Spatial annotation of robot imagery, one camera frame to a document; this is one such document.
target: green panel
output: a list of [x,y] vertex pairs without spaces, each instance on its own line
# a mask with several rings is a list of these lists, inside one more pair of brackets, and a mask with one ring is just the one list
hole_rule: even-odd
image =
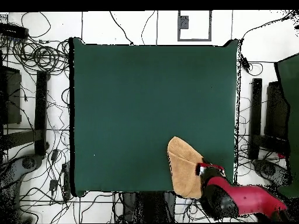
[[279,62],[279,77],[284,97],[290,105],[288,141],[290,143],[289,165],[293,176],[291,185],[279,187],[288,198],[299,197],[299,56]]
[[84,45],[74,39],[76,191],[172,191],[172,137],[234,166],[237,45]]

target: white floor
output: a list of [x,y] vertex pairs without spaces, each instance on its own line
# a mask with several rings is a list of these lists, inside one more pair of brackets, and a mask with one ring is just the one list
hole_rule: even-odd
[[[158,11],[153,10],[141,11],[141,12],[112,12],[114,18],[118,24],[126,31],[127,37],[135,45],[165,45],[165,44],[184,44],[184,45],[202,45],[202,44],[214,44],[218,46],[224,45],[231,37],[233,39],[241,39],[243,35],[250,29],[260,26],[271,20],[282,18],[288,11],[287,10],[234,10],[233,15],[231,10],[214,10],[212,15],[212,42],[177,42],[177,17],[176,11]],[[21,17],[24,13],[10,13],[9,21],[17,24],[21,23]],[[86,43],[93,44],[128,44],[128,40],[125,38],[122,30],[115,24],[110,16],[109,12],[43,12],[51,24],[51,29],[45,35],[35,40],[57,40],[63,41],[69,37],[82,37]],[[266,100],[266,87],[269,82],[277,80],[273,63],[289,57],[299,52],[299,38],[298,31],[294,30],[294,26],[297,23],[296,18],[291,18],[283,22],[276,22],[260,29],[253,30],[245,36],[245,41],[242,46],[242,53],[247,57],[248,61],[263,61],[263,71],[259,76],[251,76],[242,70],[241,79],[241,105],[240,110],[244,110],[250,106],[250,102],[246,98],[250,98],[250,88],[252,78],[263,79],[263,101]],[[40,13],[29,13],[23,18],[24,27],[29,29],[31,36],[39,36],[45,33],[49,24],[46,19]],[[56,47],[58,42],[50,42],[45,46]],[[26,96],[34,97],[35,84],[33,80],[36,80],[36,76],[29,76],[29,74],[22,68],[21,65],[13,64],[16,59],[13,55],[8,56],[8,66],[19,69],[22,73],[22,86],[26,88]],[[261,72],[261,66],[259,64],[253,64],[253,74]],[[58,177],[61,170],[61,165],[66,161],[69,161],[69,151],[67,150],[69,142],[69,115],[67,105],[62,101],[62,92],[69,87],[68,72],[61,75],[53,75],[48,82],[48,101],[55,103],[52,104],[47,111],[47,141],[50,144],[49,152],[53,147],[65,150],[65,157],[61,157],[60,161],[56,163],[57,171],[55,176]],[[64,100],[67,101],[67,93],[64,94]],[[263,125],[265,125],[265,107],[262,105],[262,132]],[[35,99],[28,98],[28,101],[24,101],[21,98],[21,108],[24,109],[30,122],[34,124],[34,109]],[[240,122],[249,121],[250,109],[240,112],[242,116]],[[248,133],[249,124],[240,124],[240,134]],[[30,124],[27,121],[26,116],[22,113],[22,122],[17,125],[9,125],[5,127],[7,133],[21,131],[23,129],[30,129]],[[10,149],[8,152],[8,159],[16,155],[18,150],[22,146]],[[22,149],[18,156],[32,153],[34,151],[33,145],[30,145]],[[283,160],[280,161],[282,166],[285,166]],[[268,182],[259,177],[253,170],[250,170],[250,164],[248,167],[240,166],[238,169],[238,183],[239,184],[264,184]],[[28,174],[21,186],[21,195],[25,195],[32,187],[40,188],[43,192],[47,192],[49,188],[50,179],[46,171],[46,161],[44,160],[41,168]],[[79,218],[82,218],[82,223],[107,223],[113,222],[112,216],[112,194],[102,192],[89,192],[85,197],[73,198],[67,208],[62,211],[59,223],[78,223]],[[60,190],[58,189],[55,196],[57,201],[62,200]],[[65,205],[58,204],[49,205],[50,200],[36,189],[32,189],[27,197],[22,200],[22,209],[29,209],[39,216],[38,223],[51,223],[59,218],[61,210]],[[197,210],[195,206],[190,209],[191,218],[187,216],[183,219],[182,213],[186,209],[186,204],[192,204],[190,200],[184,200],[177,198],[176,200],[176,220],[178,222],[213,222],[211,219],[200,219],[204,217],[200,210]],[[121,203],[117,202],[116,211],[118,215],[121,215]],[[242,221],[255,221],[254,216],[248,216],[241,218]],[[224,219],[224,221],[237,221],[235,219]]]

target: white surface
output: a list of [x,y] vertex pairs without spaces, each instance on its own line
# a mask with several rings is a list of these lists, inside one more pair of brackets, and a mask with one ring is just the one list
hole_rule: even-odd
[[180,15],[189,17],[189,28],[180,31],[181,39],[208,39],[210,11],[182,10]]

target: black power strip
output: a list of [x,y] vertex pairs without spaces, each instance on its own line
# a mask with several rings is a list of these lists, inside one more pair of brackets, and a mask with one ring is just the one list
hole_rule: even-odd
[[0,23],[0,36],[8,40],[26,41],[29,33],[28,29],[12,24]]

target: towel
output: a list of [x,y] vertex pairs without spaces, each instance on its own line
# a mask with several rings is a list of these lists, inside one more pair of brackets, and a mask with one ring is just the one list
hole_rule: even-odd
[[183,198],[201,197],[201,179],[196,175],[196,165],[203,157],[184,140],[173,137],[167,148],[173,190]]

